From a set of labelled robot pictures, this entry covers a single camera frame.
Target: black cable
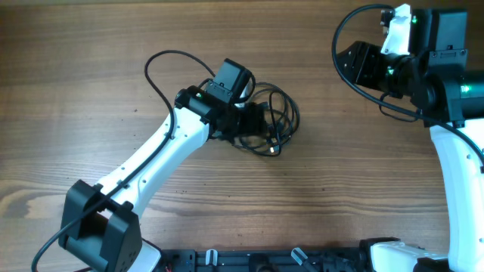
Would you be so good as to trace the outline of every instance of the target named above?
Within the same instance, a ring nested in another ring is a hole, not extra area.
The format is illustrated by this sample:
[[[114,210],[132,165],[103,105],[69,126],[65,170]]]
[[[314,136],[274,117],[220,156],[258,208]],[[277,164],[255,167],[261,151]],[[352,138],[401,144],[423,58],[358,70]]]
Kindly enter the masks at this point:
[[[294,100],[287,95],[284,91],[282,91],[278,86],[267,83],[267,82],[260,82],[256,84],[257,86],[268,86],[270,88],[264,88],[260,91],[257,91],[254,95],[250,97],[247,101],[250,103],[256,97],[261,94],[269,93],[268,98],[268,108],[265,110],[269,111],[271,115],[271,124],[268,125],[269,134],[265,137],[265,143],[260,144],[257,146],[250,146],[242,137],[239,137],[240,145],[234,145],[234,147],[239,149],[249,150],[251,153],[254,153],[259,156],[279,156],[281,154],[282,147],[287,144],[292,135],[297,131],[299,127],[299,108],[297,107]],[[272,106],[272,95],[279,94],[283,99],[284,109],[282,111],[275,110]],[[287,114],[287,110],[290,108],[290,117]],[[275,115],[279,115],[278,120],[276,121]],[[279,125],[283,124],[285,130],[282,131],[279,129]]]
[[[88,272],[88,271],[92,271],[92,268],[90,268],[90,267],[86,267],[86,268],[83,268],[83,269],[81,269],[81,270],[76,270],[76,271],[74,271],[74,272]]]
[[[422,119],[423,121],[427,121],[427,122],[434,124],[434,125],[439,125],[439,126],[443,127],[444,129],[450,131],[451,133],[456,134],[460,139],[462,139],[464,142],[466,142],[470,146],[470,148],[472,148],[472,150],[474,150],[474,152],[476,152],[480,161],[484,165],[484,153],[482,153],[481,149],[471,139],[469,139],[468,136],[466,136],[464,133],[460,132],[458,129],[453,128],[452,126],[447,125],[443,122],[440,122],[439,120],[436,120],[436,119],[433,119],[433,118],[430,118],[430,117],[427,117],[427,116],[424,116],[424,115],[416,114],[416,113],[414,113],[410,110],[406,110],[406,109],[403,109],[401,107],[397,107],[397,106],[390,104],[390,103],[387,103],[385,101],[380,101],[378,98],[369,95],[369,93],[361,90],[358,86],[351,83],[343,75],[343,72],[341,71],[340,67],[337,64],[337,51],[336,51],[336,46],[337,46],[337,42],[338,42],[338,38],[340,36],[341,30],[343,30],[343,27],[345,26],[345,24],[348,22],[349,19],[351,19],[356,14],[358,14],[362,11],[367,11],[367,10],[370,10],[370,9],[390,9],[391,11],[394,11],[393,7],[390,6],[390,5],[383,5],[383,4],[365,5],[363,7],[355,9],[354,11],[352,11],[348,15],[346,15],[346,17],[341,21],[340,25],[336,28],[336,31],[335,31],[334,37],[333,37],[333,42],[331,44],[331,55],[333,57],[334,67],[336,68],[336,71],[340,75],[341,79],[350,88],[352,88],[354,91],[359,93],[364,98],[370,100],[371,102],[374,102],[374,103],[376,103],[376,104],[378,104],[382,107],[388,108],[390,110],[394,110],[398,113],[402,113],[402,114],[405,114],[407,116],[414,117],[414,118],[417,118],[417,119]],[[484,173],[484,166],[481,167],[481,172]]]
[[[49,239],[44,244],[44,246],[37,252],[36,256],[32,260],[32,265],[31,265],[32,272],[38,272],[37,271],[37,264],[39,263],[40,258],[42,257],[42,255],[44,255],[45,251],[47,251],[47,249],[57,239],[59,239],[59,237],[64,235],[71,227],[73,227],[75,224],[79,223],[83,218],[85,218],[86,216],[90,215],[93,212],[96,212],[99,209],[99,207],[101,207],[101,205],[103,205],[115,193],[117,193],[121,188],[123,188],[127,183],[129,183],[160,152],[160,150],[166,145],[168,140],[171,138],[172,133],[173,133],[173,129],[175,127],[175,115],[173,114],[173,108],[172,108],[170,102],[168,101],[168,99],[166,99],[165,95],[163,95],[163,93],[159,90],[159,88],[154,84],[154,82],[151,80],[150,76],[148,75],[148,67],[150,66],[151,61],[153,61],[155,58],[157,58],[157,57],[159,57],[163,54],[181,54],[181,55],[184,55],[186,57],[189,57],[192,60],[197,61],[203,67],[205,67],[205,69],[207,71],[209,71],[209,73],[212,76],[215,76],[215,73],[213,73],[213,71],[202,60],[198,59],[197,57],[195,57],[195,56],[193,56],[189,53],[183,52],[183,51],[178,51],[178,50],[161,51],[159,53],[154,54],[153,56],[151,56],[147,60],[146,64],[144,65],[144,76],[146,77],[146,80],[148,81],[148,83],[150,83],[151,87],[153,87],[155,92],[158,93],[158,95],[163,99],[163,102],[165,103],[165,105],[166,105],[166,107],[168,108],[168,111],[169,111],[170,126],[169,126],[169,129],[168,129],[168,132],[167,132],[165,138],[163,139],[161,144],[155,149],[155,151],[152,152],[152,154],[149,155],[149,157],[146,158],[146,160],[142,164],[140,164],[140,166],[138,166],[131,174],[129,174],[128,177],[126,177],[123,182],[120,182],[106,196],[104,196],[101,200],[97,201],[93,206],[90,206],[89,209],[85,210],[78,218],[69,222],[69,224],[67,224],[62,229],[60,229],[56,234],[54,234],[54,236],[51,237],[51,239]]]
[[[381,95],[380,97],[380,101],[384,101],[385,100],[385,97],[387,97],[389,94],[388,93],[384,93]],[[381,108],[381,105],[378,105],[378,109],[380,109],[380,112],[384,115],[384,116],[388,116],[388,117],[391,117],[395,120],[398,120],[398,121],[402,121],[402,122],[416,122],[418,121],[418,118],[413,118],[413,119],[406,119],[406,118],[402,118],[402,117],[398,117],[398,116],[394,116],[392,114],[389,114],[389,113],[385,113],[383,111],[383,109]],[[419,110],[417,109],[417,111],[415,112],[416,114],[420,115],[422,113],[422,110]]]

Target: wood grain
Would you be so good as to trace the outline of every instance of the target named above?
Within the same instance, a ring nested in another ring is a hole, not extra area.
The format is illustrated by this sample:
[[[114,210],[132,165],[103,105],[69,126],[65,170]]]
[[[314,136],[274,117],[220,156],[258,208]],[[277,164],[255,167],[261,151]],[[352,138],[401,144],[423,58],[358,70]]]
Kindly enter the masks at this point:
[[[156,131],[167,109],[143,77],[152,54],[226,57],[283,88],[300,130],[266,159],[210,141],[156,193],[141,219],[164,249],[290,249],[397,236],[445,252],[448,215],[429,132],[381,116],[330,59],[336,25],[365,2],[173,2],[0,8],[0,271],[25,271],[60,226],[66,191],[93,184]],[[470,11],[470,68],[484,64],[480,1],[413,1]],[[381,43],[379,11],[340,48]],[[153,63],[166,96],[208,75],[181,56]],[[83,267],[57,245],[40,270]]]

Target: wooden surface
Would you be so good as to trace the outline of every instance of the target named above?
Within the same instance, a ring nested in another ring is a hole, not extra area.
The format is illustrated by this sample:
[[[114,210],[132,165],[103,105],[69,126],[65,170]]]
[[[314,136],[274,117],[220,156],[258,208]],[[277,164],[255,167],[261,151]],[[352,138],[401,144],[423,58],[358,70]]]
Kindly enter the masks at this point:
[[[397,236],[445,252],[445,192],[428,130],[380,115],[338,79],[330,60],[335,27],[364,3],[0,8],[0,271],[27,270],[58,230],[73,182],[93,184],[115,169],[166,118],[142,72],[149,56],[168,48],[214,70],[226,57],[242,63],[299,104],[301,126],[277,159],[206,143],[152,199],[144,238],[162,249],[201,250],[354,246]],[[414,4],[469,8],[469,66],[482,67],[484,4]],[[340,49],[356,39],[381,44],[378,22],[379,11],[355,18]],[[171,101],[208,76],[182,56],[161,57],[150,74]],[[81,267],[57,243],[40,265]]]

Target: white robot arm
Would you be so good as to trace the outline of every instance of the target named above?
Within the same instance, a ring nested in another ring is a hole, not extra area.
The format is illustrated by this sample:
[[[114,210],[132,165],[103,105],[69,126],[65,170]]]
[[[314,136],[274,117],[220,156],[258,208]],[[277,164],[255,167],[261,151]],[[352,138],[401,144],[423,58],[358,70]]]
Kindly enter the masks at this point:
[[[430,265],[442,265],[436,269],[482,271],[484,73],[465,71],[467,12],[458,9],[412,11],[409,5],[395,9],[368,5],[353,11],[343,22],[370,8],[383,9],[380,25],[387,35],[383,47],[356,42],[338,54],[335,65],[343,80],[379,104],[380,110],[382,106],[388,107],[415,117],[405,120],[392,116],[395,119],[411,122],[423,119],[430,127],[444,175],[451,237],[448,255],[416,249],[400,241],[375,243],[370,249],[371,266],[377,272],[404,272],[414,271],[419,265],[423,267],[426,261]],[[354,83],[385,94],[378,101]],[[418,111],[409,113],[386,104],[383,102],[385,96],[409,96]],[[432,260],[444,261],[432,264]]]

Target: green led light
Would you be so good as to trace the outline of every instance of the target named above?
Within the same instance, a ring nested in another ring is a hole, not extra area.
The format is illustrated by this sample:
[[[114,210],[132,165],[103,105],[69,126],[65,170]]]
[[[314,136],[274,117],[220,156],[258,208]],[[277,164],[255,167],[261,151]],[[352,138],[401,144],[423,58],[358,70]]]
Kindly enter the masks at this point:
[[[469,85],[462,85],[461,86],[461,92],[468,92],[470,91],[472,88],[469,86]]]

